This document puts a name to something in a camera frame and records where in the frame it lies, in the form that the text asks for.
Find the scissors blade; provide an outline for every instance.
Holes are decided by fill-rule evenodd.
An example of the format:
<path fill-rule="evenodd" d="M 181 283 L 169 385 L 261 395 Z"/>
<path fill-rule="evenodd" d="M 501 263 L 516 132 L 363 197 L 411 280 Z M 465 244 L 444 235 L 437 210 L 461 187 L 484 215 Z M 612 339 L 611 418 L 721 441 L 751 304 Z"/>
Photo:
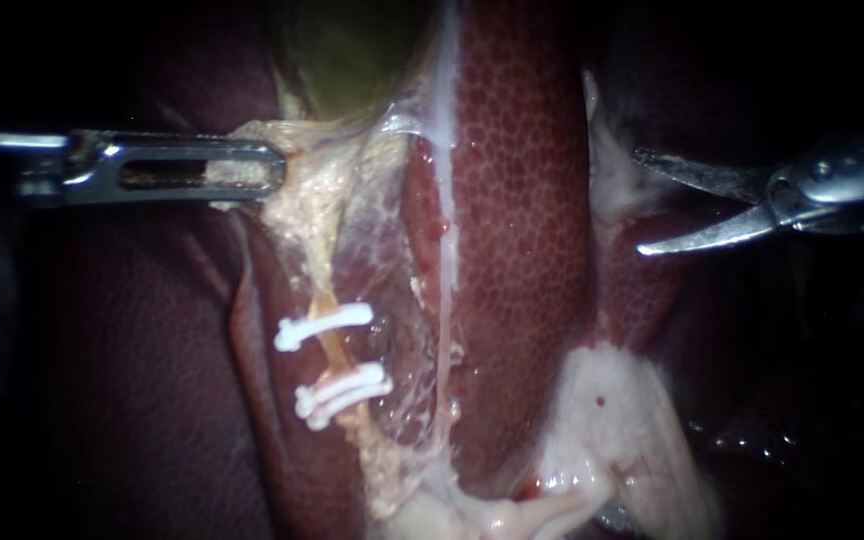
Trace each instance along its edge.
<path fill-rule="evenodd" d="M 762 202 L 765 184 L 776 169 L 710 165 L 645 148 L 636 149 L 632 153 L 632 160 L 680 184 L 750 204 Z"/>
<path fill-rule="evenodd" d="M 637 246 L 643 255 L 685 253 L 741 244 L 768 236 L 781 228 L 768 205 L 752 208 L 704 229 L 651 244 Z"/>

